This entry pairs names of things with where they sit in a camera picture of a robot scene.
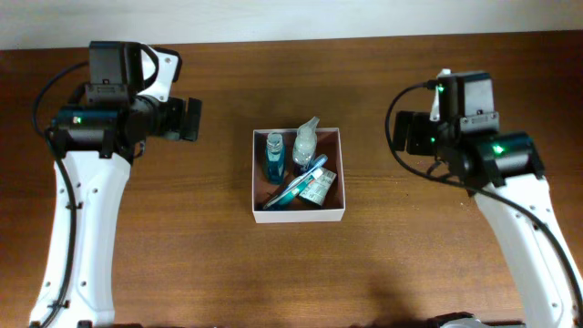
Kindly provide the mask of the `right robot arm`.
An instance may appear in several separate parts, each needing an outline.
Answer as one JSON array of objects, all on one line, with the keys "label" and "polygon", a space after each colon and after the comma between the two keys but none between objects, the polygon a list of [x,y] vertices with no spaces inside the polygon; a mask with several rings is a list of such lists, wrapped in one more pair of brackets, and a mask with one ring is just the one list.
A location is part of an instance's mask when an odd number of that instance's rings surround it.
[{"label": "right robot arm", "polygon": [[527,327],[579,327],[582,277],[558,226],[544,166],[524,132],[502,134],[495,112],[474,115],[400,111],[385,117],[394,157],[428,156],[447,172],[432,182],[467,191],[486,218],[516,284]]}]

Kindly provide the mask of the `green Dettol soap box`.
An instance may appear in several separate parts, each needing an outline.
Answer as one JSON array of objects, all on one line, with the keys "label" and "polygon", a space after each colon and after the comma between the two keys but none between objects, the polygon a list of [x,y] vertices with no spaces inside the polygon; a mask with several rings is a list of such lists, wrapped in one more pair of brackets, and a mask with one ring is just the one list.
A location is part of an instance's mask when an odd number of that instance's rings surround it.
[{"label": "green Dettol soap box", "polygon": [[312,176],[313,180],[300,193],[299,198],[321,207],[337,178],[337,174],[326,168],[318,168],[312,173]]}]

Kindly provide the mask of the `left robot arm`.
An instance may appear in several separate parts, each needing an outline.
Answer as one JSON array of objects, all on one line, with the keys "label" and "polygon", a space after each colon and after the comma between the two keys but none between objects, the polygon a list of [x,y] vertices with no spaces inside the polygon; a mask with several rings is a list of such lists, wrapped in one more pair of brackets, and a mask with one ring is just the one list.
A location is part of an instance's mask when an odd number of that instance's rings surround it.
[{"label": "left robot arm", "polygon": [[119,207],[148,137],[194,141],[202,103],[63,106],[44,137],[54,158],[56,206],[32,327],[105,327],[115,319],[112,263]]}]

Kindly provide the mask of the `blue white toothbrush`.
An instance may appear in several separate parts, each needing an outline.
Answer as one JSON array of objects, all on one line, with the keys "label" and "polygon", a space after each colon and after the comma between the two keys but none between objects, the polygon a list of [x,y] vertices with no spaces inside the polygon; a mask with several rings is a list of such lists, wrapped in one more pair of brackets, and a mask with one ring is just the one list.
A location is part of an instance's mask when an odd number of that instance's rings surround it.
[{"label": "blue white toothbrush", "polygon": [[322,167],[323,167],[323,165],[326,163],[326,161],[327,161],[327,160],[328,160],[328,157],[327,157],[326,155],[324,155],[324,154],[321,154],[321,155],[320,155],[320,156],[319,156],[319,157],[318,157],[318,158],[317,158],[317,159],[316,159],[316,160],[313,162],[313,164],[312,164],[312,165],[311,165],[311,166],[310,166],[310,167],[309,167],[309,168],[308,168],[308,169],[307,169],[307,170],[306,170],[306,171],[305,171],[303,174],[301,174],[299,177],[297,177],[296,179],[294,179],[294,180],[293,180],[293,181],[292,181],[292,182],[291,182],[291,183],[290,183],[290,184],[289,184],[289,185],[288,185],[288,186],[287,186],[287,187],[286,187],[286,188],[285,188],[283,191],[285,191],[286,189],[288,189],[288,188],[289,188],[289,187],[290,187],[290,186],[291,186],[291,185],[292,185],[294,182],[296,182],[298,179],[301,179],[301,178],[302,178],[304,175],[306,175],[306,174],[309,174],[309,173],[312,173],[313,171],[315,171],[315,170],[316,170],[316,169],[318,169],[318,168],[322,168]]}]

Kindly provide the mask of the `teal mouthwash bottle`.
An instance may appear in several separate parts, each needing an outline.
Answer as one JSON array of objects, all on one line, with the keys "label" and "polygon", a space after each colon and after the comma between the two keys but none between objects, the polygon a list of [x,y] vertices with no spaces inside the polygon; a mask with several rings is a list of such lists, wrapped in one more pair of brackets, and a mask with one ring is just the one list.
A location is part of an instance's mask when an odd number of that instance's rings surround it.
[{"label": "teal mouthwash bottle", "polygon": [[265,174],[271,184],[280,185],[284,180],[285,145],[283,135],[271,132],[266,139]]}]

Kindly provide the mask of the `Colgate toothpaste tube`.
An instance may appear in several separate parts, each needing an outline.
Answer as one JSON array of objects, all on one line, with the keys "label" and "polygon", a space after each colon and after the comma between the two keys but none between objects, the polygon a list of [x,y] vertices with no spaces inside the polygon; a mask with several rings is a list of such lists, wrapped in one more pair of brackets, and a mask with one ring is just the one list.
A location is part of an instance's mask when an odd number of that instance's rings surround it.
[{"label": "Colgate toothpaste tube", "polygon": [[322,174],[322,169],[316,169],[312,173],[304,175],[301,179],[298,179],[296,182],[294,182],[288,189],[283,191],[279,196],[270,200],[264,206],[264,209],[269,210],[271,208],[275,209],[287,206]]}]

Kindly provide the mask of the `clear dark spray bottle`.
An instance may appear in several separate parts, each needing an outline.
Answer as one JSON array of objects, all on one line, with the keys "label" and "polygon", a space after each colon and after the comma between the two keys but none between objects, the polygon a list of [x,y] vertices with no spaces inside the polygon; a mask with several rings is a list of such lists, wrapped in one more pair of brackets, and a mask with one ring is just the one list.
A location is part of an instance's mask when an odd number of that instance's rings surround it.
[{"label": "clear dark spray bottle", "polygon": [[295,176],[301,176],[311,166],[317,145],[316,129],[319,122],[320,119],[318,117],[313,117],[297,130],[292,150],[293,173]]}]

